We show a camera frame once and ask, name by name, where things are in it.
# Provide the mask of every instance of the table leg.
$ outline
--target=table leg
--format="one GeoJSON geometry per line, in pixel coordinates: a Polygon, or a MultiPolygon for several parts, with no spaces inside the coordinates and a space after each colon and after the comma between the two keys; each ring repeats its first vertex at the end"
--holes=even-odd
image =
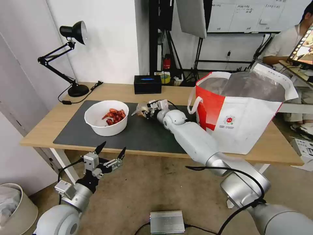
{"type": "MultiPolygon", "coordinates": [[[[261,174],[263,174],[269,166],[270,164],[257,163],[254,165],[254,168],[256,168],[261,174]]],[[[229,209],[232,209],[235,206],[230,200],[227,200],[226,204],[229,209]]]]}
{"type": "MultiPolygon", "coordinates": [[[[50,149],[62,167],[65,167],[65,166],[71,164],[71,162],[67,158],[64,150],[53,149],[53,148],[50,148],[50,149]]],[[[71,167],[65,169],[64,171],[68,175],[68,177],[72,181],[72,183],[75,184],[75,182],[79,179],[79,177],[78,177],[78,174],[76,173],[76,171],[74,170],[74,168],[71,166],[71,167]]]]}

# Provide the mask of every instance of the white shirt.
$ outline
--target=white shirt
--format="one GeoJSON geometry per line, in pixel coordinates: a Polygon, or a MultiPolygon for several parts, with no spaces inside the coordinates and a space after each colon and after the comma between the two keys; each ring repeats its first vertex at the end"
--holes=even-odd
{"type": "MultiPolygon", "coordinates": [[[[290,56],[302,36],[300,36],[300,25],[295,25],[290,29],[280,32],[275,35],[274,39],[267,47],[264,53],[266,56],[290,56]]],[[[273,65],[277,71],[281,70],[281,64],[273,65]]]]}

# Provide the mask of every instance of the logo on bag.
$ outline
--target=logo on bag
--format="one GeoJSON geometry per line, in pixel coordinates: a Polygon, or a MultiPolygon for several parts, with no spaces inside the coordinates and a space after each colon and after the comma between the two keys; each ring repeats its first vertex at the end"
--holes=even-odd
{"type": "Polygon", "coordinates": [[[232,115],[228,115],[228,116],[226,116],[225,119],[224,119],[224,123],[225,123],[226,125],[233,125],[233,124],[234,124],[234,121],[235,121],[235,117],[232,116],[232,115]]]}

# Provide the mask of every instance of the lamp shade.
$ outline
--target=lamp shade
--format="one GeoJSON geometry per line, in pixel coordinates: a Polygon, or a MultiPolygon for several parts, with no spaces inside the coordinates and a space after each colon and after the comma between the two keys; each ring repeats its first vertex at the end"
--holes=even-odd
{"type": "Polygon", "coordinates": [[[75,23],[72,27],[61,26],[60,33],[66,38],[75,38],[81,44],[86,45],[87,42],[87,30],[84,21],[75,23]]]}

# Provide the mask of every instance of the lamp arm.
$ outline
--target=lamp arm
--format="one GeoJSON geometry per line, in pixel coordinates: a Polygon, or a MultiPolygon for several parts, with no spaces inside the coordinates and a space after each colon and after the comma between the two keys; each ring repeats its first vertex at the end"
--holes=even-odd
{"type": "Polygon", "coordinates": [[[61,78],[63,78],[65,81],[67,81],[68,83],[72,84],[72,86],[76,86],[77,83],[75,80],[72,80],[71,78],[69,78],[68,76],[66,76],[64,73],[61,73],[59,70],[55,69],[54,67],[52,67],[51,65],[49,65],[49,62],[66,54],[67,52],[73,50],[75,48],[75,42],[73,41],[68,41],[66,44],[64,44],[63,46],[55,49],[54,51],[44,55],[44,56],[41,56],[38,58],[38,62],[45,66],[46,68],[50,69],[52,72],[54,72],[55,74],[59,75],[61,78]],[[58,50],[66,47],[66,46],[69,46],[70,48],[67,49],[66,51],[58,54],[58,55],[52,55],[53,53],[57,52],[58,50]]]}

